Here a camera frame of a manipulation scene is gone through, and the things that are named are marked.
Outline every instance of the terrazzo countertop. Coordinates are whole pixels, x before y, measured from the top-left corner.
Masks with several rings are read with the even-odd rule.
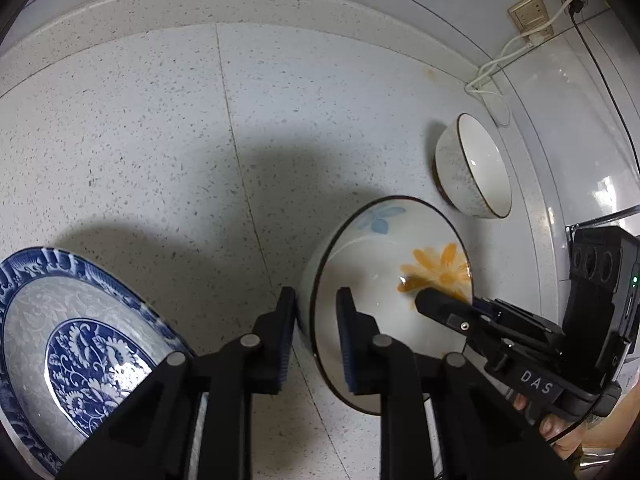
[[[540,313],[510,160],[502,221],[455,211],[431,178],[435,141],[460,112],[506,153],[463,86],[386,48],[281,25],[203,23],[91,46],[0,98],[0,253],[51,245],[94,260],[210,352],[297,284],[341,219],[408,194],[458,229],[479,296]],[[334,397],[296,335],[283,393],[255,398],[254,475],[378,478],[378,430]]]

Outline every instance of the black cable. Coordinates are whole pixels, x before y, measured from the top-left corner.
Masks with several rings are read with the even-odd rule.
[[[593,52],[591,51],[591,49],[589,47],[589,44],[587,43],[587,41],[584,39],[584,36],[580,32],[580,28],[578,28],[577,23],[575,23],[574,14],[576,12],[580,12],[582,10],[583,6],[584,6],[584,3],[581,0],[572,1],[569,4],[569,17],[571,18],[571,22],[574,24],[574,28],[575,28],[576,32],[578,33],[578,36],[580,36],[580,39],[584,43],[584,46],[586,47],[587,52],[591,56],[591,59],[593,59],[593,62],[595,63],[596,68],[598,69],[598,72],[600,73],[600,77],[602,78],[602,82],[604,83],[604,86],[606,87],[607,92],[609,93],[609,97],[611,98],[611,101],[613,102],[613,105],[616,108],[616,111],[618,112],[618,116],[620,117],[620,122],[622,122],[622,125],[624,126],[625,131],[626,131],[626,136],[629,138],[629,143],[631,144],[631,150],[634,152],[634,158],[636,160],[636,168],[638,169],[638,178],[640,178],[640,162],[638,162],[638,154],[636,153],[636,147],[634,145],[633,139],[631,138],[631,133],[629,132],[629,128],[626,126],[625,119],[622,116],[622,113],[620,112],[620,108],[618,108],[618,103],[616,102],[615,98],[613,97],[613,93],[611,92],[611,89],[609,88],[609,85],[607,84],[607,79],[604,77],[604,74],[602,73],[602,69],[600,68],[600,65],[598,64],[598,61],[596,60],[596,57],[593,55]]]
[[[580,12],[582,10],[583,6],[584,6],[584,3],[581,0],[572,1],[569,4],[569,17],[571,18],[571,22],[574,24],[574,28],[575,28],[576,32],[578,33],[578,36],[580,36],[580,39],[584,43],[584,46],[586,47],[587,52],[591,56],[591,59],[593,59],[593,62],[596,65],[596,68],[598,69],[598,72],[600,73],[600,77],[602,78],[602,82],[604,83],[604,86],[607,88],[607,92],[609,93],[609,97],[611,98],[611,101],[613,102],[613,105],[616,107],[616,111],[618,112],[618,116],[620,117],[620,121],[622,122],[622,125],[625,127],[626,136],[629,138],[629,143],[631,144],[631,150],[634,152],[634,158],[636,160],[636,168],[638,168],[638,177],[640,178],[640,163],[638,163],[638,154],[636,153],[636,147],[634,145],[633,139],[631,138],[631,133],[629,132],[629,128],[626,126],[625,119],[622,116],[622,113],[620,112],[620,108],[618,108],[618,103],[616,102],[615,98],[613,97],[613,93],[611,92],[611,89],[609,88],[609,85],[607,84],[607,79],[604,77],[604,74],[602,73],[602,69],[600,68],[600,65],[598,64],[598,61],[596,60],[596,57],[593,55],[593,52],[591,51],[587,41],[584,39],[584,36],[582,35],[582,33],[580,31],[580,28],[578,28],[578,24],[575,23],[574,14],[576,12]],[[587,419],[587,417],[589,415],[591,415],[591,412],[594,410],[594,408],[600,402],[600,399],[602,398],[603,393],[600,394],[598,399],[591,405],[591,407],[587,410],[587,412],[579,420],[577,420],[576,422],[571,424],[565,430],[562,430],[556,436],[553,436],[550,439],[548,439],[547,442],[551,445],[551,444],[557,442],[558,440],[560,440],[562,437],[567,436],[569,433],[571,433],[576,428],[578,428],[578,426],[580,426]]]
[[[548,439],[546,442],[551,446],[552,444],[554,444],[555,442],[557,442],[558,440],[560,440],[562,437],[567,436],[569,433],[571,433],[573,430],[575,430],[578,426],[580,426],[585,420],[587,420],[587,417],[589,415],[591,415],[591,412],[593,411],[593,409],[596,407],[596,405],[600,402],[600,398],[602,397],[602,395],[600,395],[598,397],[598,400],[596,400],[591,407],[587,410],[587,413],[585,413],[582,418],[580,418],[579,420],[576,420],[572,425],[570,425],[569,427],[567,427],[565,430],[562,430],[560,433],[558,433],[556,436],[551,437],[550,439]]]

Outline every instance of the speckled white bowl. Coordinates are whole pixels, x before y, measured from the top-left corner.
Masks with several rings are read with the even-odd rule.
[[[507,169],[489,132],[460,114],[438,139],[434,178],[458,210],[480,218],[506,218],[511,211]]]
[[[335,315],[338,288],[350,287],[356,308],[414,352],[443,357],[461,351],[464,336],[416,310],[415,295],[428,285],[469,302],[473,297],[460,238],[442,213],[417,198],[375,200],[316,249],[298,288],[298,324],[324,380],[343,402],[380,413],[379,396],[354,396],[344,379]]]

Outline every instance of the finger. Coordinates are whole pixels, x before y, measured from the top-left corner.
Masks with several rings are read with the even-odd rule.
[[[586,423],[583,423],[575,428],[575,430],[573,430],[571,433],[565,435],[555,444],[553,444],[553,450],[563,460],[569,458],[571,456],[571,453],[573,453],[582,443],[586,432],[587,425]]]
[[[528,402],[529,401],[527,400],[527,397],[525,397],[523,394],[517,394],[515,400],[513,401],[513,407],[520,412],[527,407]]]
[[[540,434],[548,440],[567,428],[567,425],[568,423],[559,416],[550,413],[540,424]]]

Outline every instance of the blue floral pattern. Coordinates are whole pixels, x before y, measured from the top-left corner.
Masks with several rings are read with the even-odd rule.
[[[60,409],[84,436],[155,367],[131,339],[94,319],[61,323],[49,337],[46,362]]]
[[[389,232],[389,222],[386,219],[402,213],[406,213],[404,207],[393,206],[389,205],[388,202],[383,202],[362,213],[356,223],[356,227],[358,229],[369,227],[375,233],[386,235]]]
[[[4,318],[18,291],[27,283],[46,276],[65,276],[88,283],[116,298],[123,306],[136,312],[173,350],[194,355],[187,343],[123,283],[84,258],[55,248],[33,247],[12,254],[0,262],[0,409],[12,430],[30,453],[56,475],[62,460],[43,442],[21,409],[12,387],[4,357]]]

